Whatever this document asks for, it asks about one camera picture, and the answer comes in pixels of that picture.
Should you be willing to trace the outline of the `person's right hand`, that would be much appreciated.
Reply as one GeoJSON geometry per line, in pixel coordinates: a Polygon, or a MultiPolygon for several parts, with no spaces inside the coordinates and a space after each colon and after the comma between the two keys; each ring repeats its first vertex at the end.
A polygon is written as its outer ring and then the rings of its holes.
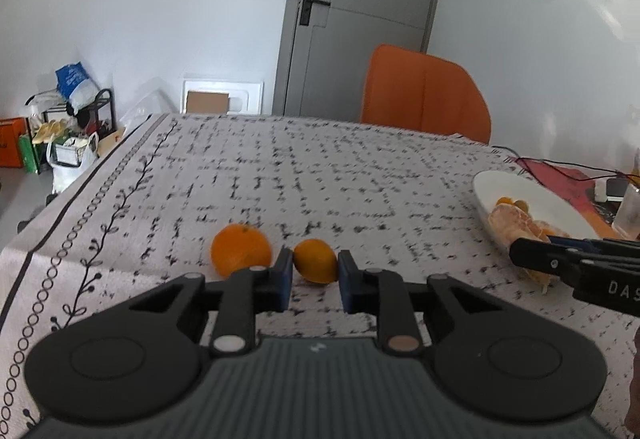
{"type": "Polygon", "coordinates": [[[640,329],[634,335],[634,362],[632,362],[632,378],[629,386],[629,409],[625,426],[635,436],[640,435],[640,329]]]}

